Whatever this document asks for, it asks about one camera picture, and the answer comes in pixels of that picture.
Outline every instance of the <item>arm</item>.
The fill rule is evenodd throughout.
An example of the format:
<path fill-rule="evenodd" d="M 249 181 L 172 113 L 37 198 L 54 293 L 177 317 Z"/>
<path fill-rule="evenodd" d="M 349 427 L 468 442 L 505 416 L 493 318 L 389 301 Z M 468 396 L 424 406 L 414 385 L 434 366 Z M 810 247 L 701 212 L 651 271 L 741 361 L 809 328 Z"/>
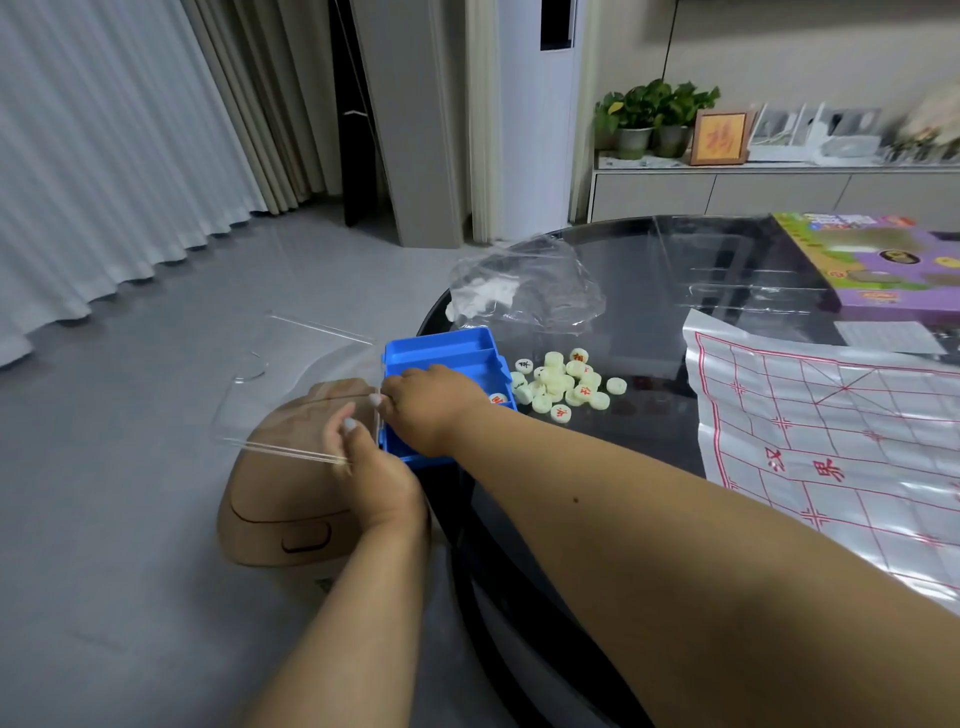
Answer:
<path fill-rule="evenodd" d="M 658 725 L 955 723 L 960 620 L 830 539 L 446 369 L 384 392 L 408 444 L 484 484 Z"/>
<path fill-rule="evenodd" d="M 401 728 L 410 719 L 428 549 L 426 507 L 407 467 L 347 419 L 339 479 L 363 535 L 306 634 L 261 696 L 250 728 Z"/>

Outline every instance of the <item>cabinet drawer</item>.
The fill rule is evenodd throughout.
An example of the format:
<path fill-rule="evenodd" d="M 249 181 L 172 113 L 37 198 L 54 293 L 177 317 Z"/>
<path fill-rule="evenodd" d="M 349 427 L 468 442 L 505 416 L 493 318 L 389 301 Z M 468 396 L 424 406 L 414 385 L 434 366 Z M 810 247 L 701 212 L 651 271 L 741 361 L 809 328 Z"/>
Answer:
<path fill-rule="evenodd" d="M 598 174 L 591 222 L 647 215 L 702 215 L 713 187 L 711 174 L 655 172 Z"/>
<path fill-rule="evenodd" d="M 837 212 L 903 215 L 921 228 L 960 231 L 960 172 L 855 174 Z"/>
<path fill-rule="evenodd" d="M 763 215 L 768 212 L 831 212 L 849 174 L 717 173 L 708 215 Z"/>

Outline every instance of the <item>blue plastic box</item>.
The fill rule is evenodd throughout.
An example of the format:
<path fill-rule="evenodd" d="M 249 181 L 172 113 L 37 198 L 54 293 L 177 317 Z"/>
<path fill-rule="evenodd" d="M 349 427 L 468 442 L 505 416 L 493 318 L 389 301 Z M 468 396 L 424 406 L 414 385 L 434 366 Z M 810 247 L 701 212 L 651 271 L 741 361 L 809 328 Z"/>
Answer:
<path fill-rule="evenodd" d="M 506 395 L 501 407 L 516 410 L 511 388 L 510 367 L 496 350 L 488 328 L 463 328 L 459 331 L 395 339 L 383 352 L 384 376 L 399 375 L 406 369 L 426 369 L 431 364 L 444 364 L 469 376 L 488 395 Z M 442 465 L 448 457 L 426 457 L 408 446 L 389 425 L 380 428 L 380 447 L 396 455 L 411 468 Z"/>

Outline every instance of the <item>picture frame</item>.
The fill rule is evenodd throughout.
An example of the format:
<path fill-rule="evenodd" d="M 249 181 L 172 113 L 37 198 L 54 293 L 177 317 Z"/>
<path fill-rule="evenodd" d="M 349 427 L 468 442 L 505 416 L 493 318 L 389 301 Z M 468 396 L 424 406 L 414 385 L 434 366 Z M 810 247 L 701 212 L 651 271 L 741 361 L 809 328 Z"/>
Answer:
<path fill-rule="evenodd" d="M 690 164 L 743 164 L 755 111 L 697 111 Z"/>

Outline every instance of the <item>green leaves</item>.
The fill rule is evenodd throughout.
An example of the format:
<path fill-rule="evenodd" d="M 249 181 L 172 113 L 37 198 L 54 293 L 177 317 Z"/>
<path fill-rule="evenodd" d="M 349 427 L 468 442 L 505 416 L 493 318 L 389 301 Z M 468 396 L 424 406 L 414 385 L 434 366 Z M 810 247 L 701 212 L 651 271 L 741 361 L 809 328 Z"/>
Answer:
<path fill-rule="evenodd" d="M 689 126 L 698 109 L 712 109 L 720 98 L 720 88 L 697 91 L 687 81 L 676 89 L 663 79 L 638 85 L 627 91 L 611 91 L 594 109 L 593 123 L 598 132 L 611 134 L 617 129 L 645 129 L 658 126 Z"/>
<path fill-rule="evenodd" d="M 668 98 L 664 99 L 655 117 L 659 119 L 657 126 L 689 126 L 697 118 L 699 109 L 712 109 L 719 98 L 718 86 L 714 86 L 711 91 L 697 93 L 697 86 L 692 82 L 680 84 Z"/>
<path fill-rule="evenodd" d="M 625 117 L 624 96 L 619 91 L 611 91 L 598 101 L 593 108 L 593 127 L 597 132 L 612 134 Z"/>

